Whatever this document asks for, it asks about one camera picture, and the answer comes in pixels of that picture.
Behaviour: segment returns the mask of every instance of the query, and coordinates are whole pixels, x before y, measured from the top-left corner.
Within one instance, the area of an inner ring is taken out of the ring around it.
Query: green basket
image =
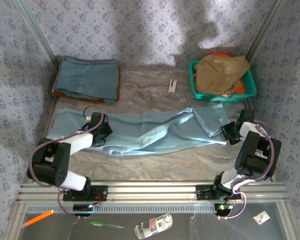
[[[240,102],[257,94],[255,80],[250,69],[242,76],[245,94],[232,94],[229,97],[224,97],[197,92],[194,81],[194,73],[196,72],[195,65],[199,62],[200,61],[198,60],[191,61],[189,66],[191,88],[196,100],[207,102]]]

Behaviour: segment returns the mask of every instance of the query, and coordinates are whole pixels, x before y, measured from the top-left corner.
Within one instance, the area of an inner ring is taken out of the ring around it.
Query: gray table surface
[[[241,209],[238,204],[233,213]],[[258,225],[254,216],[266,211],[270,219]],[[24,228],[19,240],[137,240],[135,225],[161,214],[95,214],[94,219],[76,220],[65,214],[54,214]],[[27,214],[25,222],[36,217]],[[218,220],[213,214],[175,213],[170,229],[149,240],[285,240],[284,229],[275,203],[248,204],[238,218]],[[124,229],[98,227],[90,221],[103,221]]]

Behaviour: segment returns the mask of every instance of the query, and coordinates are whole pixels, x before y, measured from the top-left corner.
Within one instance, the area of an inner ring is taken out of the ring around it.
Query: metal frame
[[[197,201],[196,185],[211,185],[212,181],[93,181],[92,185],[107,185],[107,204],[200,204],[220,201]],[[289,240],[300,240],[298,226],[291,212],[285,185],[282,182],[253,182],[241,187],[249,203],[277,203],[282,225]],[[58,189],[40,187],[38,184],[22,184],[15,206],[10,214],[5,240],[19,238],[26,211],[31,204],[55,204]],[[63,202],[69,205],[74,202]]]

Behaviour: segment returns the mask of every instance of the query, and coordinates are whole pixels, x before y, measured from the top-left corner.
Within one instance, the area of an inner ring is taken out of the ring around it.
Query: blue folded towel
[[[181,111],[107,114],[113,133],[105,144],[90,147],[114,156],[166,154],[208,144],[226,144],[221,126],[229,119],[222,104]],[[47,138],[68,136],[86,123],[81,111],[62,108]]]
[[[113,103],[118,85],[118,61],[87,62],[68,57],[60,65],[53,89],[74,98]]]

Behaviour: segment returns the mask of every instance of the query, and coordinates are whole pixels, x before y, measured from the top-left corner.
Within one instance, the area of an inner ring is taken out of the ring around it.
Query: orange marker
[[[24,223],[22,225],[22,227],[25,228],[25,227],[28,227],[29,225],[35,224],[35,223],[41,221],[42,219],[45,219],[46,217],[49,217],[50,215],[54,214],[54,212],[55,211],[50,210],[50,211],[47,211],[45,213],[42,213],[41,215],[39,215],[39,216],[31,219],[30,221],[27,221],[26,223]]]

